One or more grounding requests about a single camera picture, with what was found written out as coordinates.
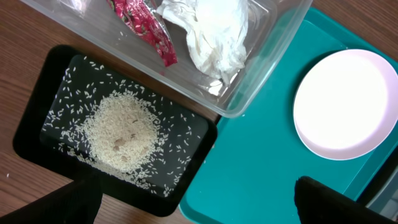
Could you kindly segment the white paper napkin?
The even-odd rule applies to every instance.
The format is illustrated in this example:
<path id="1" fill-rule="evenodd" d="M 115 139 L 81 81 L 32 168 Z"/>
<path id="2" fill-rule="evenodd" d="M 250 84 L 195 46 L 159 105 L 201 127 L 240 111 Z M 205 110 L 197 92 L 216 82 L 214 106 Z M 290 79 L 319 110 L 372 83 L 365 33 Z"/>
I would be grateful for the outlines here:
<path id="1" fill-rule="evenodd" d="M 186 31 L 190 57 L 200 72 L 229 86 L 245 67 L 247 0 L 163 0 L 157 13 Z"/>

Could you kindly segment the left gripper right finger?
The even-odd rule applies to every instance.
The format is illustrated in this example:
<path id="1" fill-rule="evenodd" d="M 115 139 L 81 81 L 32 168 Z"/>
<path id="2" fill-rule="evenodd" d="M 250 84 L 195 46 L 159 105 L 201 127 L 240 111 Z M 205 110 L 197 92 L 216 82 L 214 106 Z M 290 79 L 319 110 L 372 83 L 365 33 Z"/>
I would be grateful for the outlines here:
<path id="1" fill-rule="evenodd" d="M 308 176 L 296 180 L 294 202 L 301 224 L 395 224 Z"/>

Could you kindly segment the red foil wrapper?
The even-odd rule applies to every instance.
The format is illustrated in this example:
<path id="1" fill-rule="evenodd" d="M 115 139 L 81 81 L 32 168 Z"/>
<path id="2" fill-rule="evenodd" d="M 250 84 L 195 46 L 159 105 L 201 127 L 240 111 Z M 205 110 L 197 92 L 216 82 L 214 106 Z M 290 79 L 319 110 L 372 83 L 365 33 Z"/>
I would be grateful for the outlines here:
<path id="1" fill-rule="evenodd" d="M 155 48 L 166 67 L 178 62 L 164 20 L 156 12 L 155 1 L 107 0 L 107 3 L 133 33 Z"/>

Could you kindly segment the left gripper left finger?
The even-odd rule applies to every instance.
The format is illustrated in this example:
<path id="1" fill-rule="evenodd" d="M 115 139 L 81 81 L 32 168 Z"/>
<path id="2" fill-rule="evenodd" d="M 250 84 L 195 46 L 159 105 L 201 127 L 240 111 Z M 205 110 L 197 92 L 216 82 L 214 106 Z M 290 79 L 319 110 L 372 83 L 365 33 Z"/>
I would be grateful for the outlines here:
<path id="1" fill-rule="evenodd" d="M 1 217 L 1 223 L 93 224 L 101 206 L 100 180 L 91 175 Z"/>

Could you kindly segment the white rice pile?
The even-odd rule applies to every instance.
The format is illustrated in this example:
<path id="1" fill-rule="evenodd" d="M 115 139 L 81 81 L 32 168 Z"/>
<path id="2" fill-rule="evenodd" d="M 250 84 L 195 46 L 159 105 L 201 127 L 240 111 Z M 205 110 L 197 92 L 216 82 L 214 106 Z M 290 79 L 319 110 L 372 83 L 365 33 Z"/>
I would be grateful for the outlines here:
<path id="1" fill-rule="evenodd" d="M 169 197 L 208 131 L 205 118 L 83 55 L 72 58 L 40 141 Z"/>

